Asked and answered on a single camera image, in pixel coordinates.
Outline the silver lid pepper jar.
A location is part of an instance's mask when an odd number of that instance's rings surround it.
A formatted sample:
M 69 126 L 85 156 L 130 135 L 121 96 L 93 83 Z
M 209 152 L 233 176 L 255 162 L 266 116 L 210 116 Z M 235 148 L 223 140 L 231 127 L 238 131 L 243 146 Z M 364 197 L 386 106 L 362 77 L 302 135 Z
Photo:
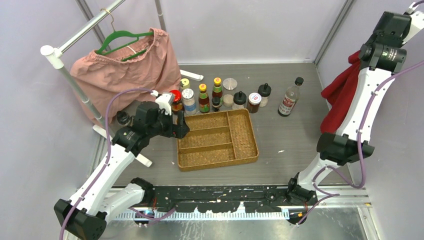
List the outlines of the silver lid pepper jar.
M 197 112 L 194 91 L 186 88 L 181 92 L 182 104 L 187 115 L 195 115 Z

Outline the yellow cap sauce bottle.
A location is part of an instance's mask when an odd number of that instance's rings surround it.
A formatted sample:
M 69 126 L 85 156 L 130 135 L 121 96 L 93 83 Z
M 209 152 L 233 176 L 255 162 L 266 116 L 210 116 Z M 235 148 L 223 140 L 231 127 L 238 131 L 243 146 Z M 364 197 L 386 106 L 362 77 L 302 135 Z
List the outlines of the yellow cap sauce bottle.
M 216 77 L 213 79 L 212 97 L 222 98 L 222 96 L 223 96 L 222 79 L 220 77 Z
M 210 111 L 210 98 L 207 93 L 207 85 L 204 83 L 199 85 L 198 106 L 202 114 Z

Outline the woven divided tray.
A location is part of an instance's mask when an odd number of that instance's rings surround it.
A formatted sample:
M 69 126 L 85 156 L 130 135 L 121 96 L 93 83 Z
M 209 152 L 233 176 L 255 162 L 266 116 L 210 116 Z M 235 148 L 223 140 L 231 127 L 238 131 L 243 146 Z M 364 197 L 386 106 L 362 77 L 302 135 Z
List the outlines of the woven divided tray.
M 180 171 L 198 171 L 254 163 L 259 158 L 247 109 L 185 117 L 189 133 L 177 140 Z

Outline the silver lid tall glass jar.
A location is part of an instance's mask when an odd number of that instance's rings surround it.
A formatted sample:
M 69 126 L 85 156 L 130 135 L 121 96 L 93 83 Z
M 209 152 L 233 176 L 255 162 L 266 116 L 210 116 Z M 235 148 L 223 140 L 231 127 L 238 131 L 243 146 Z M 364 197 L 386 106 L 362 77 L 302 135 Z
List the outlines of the silver lid tall glass jar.
M 223 105 L 227 108 L 231 108 L 234 103 L 234 94 L 237 91 L 238 82 L 234 78 L 226 78 L 222 82 L 223 90 Z

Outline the red cloth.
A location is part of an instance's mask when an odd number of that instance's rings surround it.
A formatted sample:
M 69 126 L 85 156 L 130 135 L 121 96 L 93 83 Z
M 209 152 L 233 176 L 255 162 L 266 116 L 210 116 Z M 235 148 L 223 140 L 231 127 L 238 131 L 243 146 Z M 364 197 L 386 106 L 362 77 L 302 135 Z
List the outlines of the red cloth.
M 360 51 L 357 51 L 350 55 L 348 57 L 350 66 L 321 92 L 321 96 L 331 105 L 331 109 L 321 122 L 321 133 L 335 133 L 347 116 L 358 85 L 361 65 L 359 54 Z

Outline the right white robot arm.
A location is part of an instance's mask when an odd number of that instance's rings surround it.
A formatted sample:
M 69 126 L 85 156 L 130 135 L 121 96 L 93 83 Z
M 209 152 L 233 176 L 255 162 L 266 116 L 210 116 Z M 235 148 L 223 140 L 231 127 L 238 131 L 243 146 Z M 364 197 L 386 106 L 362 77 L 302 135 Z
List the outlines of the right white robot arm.
M 318 204 L 318 186 L 329 173 L 346 164 L 363 166 L 373 154 L 370 139 L 380 104 L 393 81 L 406 73 L 404 45 L 424 28 L 421 4 L 414 1 L 404 13 L 385 11 L 368 40 L 349 57 L 350 67 L 322 92 L 331 110 L 321 124 L 316 157 L 288 182 L 289 204 Z

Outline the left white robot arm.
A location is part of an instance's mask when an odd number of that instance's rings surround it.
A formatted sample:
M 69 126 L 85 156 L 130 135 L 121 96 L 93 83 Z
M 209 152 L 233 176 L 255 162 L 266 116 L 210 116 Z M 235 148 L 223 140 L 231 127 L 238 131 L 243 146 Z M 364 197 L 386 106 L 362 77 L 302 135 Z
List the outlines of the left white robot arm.
M 68 200 L 59 199 L 54 212 L 61 225 L 59 239 L 68 232 L 81 240 L 98 240 L 106 226 L 126 209 L 139 204 L 149 206 L 155 198 L 154 186 L 139 177 L 114 195 L 107 197 L 121 173 L 156 136 L 184 138 L 190 131 L 183 111 L 173 122 L 171 92 L 149 92 L 154 101 L 142 101 L 130 125 L 116 131 L 113 137 L 105 127 L 107 154 L 87 181 Z

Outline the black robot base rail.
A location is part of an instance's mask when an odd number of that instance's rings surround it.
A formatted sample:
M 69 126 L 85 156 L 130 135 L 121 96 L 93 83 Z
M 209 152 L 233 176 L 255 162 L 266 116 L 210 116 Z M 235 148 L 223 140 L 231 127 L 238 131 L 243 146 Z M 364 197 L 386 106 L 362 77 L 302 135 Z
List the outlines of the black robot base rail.
M 155 186 L 153 191 L 152 199 L 137 203 L 136 207 L 218 214 L 234 213 L 240 206 L 245 207 L 246 213 L 275 213 L 283 206 L 301 206 L 306 214 L 318 202 L 315 191 L 292 185 Z

